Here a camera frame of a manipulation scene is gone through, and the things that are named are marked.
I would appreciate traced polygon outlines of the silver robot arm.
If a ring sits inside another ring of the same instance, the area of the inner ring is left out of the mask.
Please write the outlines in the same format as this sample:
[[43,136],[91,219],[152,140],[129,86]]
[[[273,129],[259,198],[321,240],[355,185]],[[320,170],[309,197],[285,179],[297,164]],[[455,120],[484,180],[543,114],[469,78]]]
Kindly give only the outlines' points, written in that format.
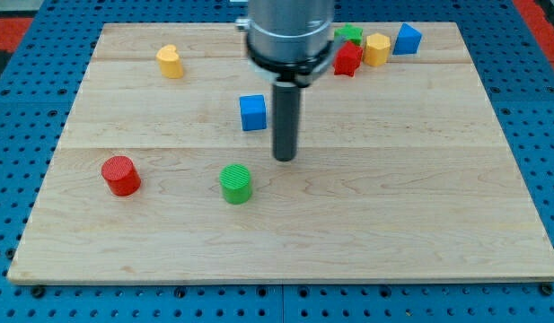
[[235,21],[246,55],[271,83],[272,155],[290,162],[297,155],[303,89],[332,65],[347,42],[332,32],[331,0],[249,0]]

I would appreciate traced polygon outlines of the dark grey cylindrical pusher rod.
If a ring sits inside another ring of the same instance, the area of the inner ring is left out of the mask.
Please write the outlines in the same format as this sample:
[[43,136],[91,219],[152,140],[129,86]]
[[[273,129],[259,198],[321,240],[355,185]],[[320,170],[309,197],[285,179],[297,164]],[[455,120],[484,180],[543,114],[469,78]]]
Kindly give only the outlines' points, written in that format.
[[301,91],[293,83],[272,85],[272,153],[280,162],[290,162],[297,153]]

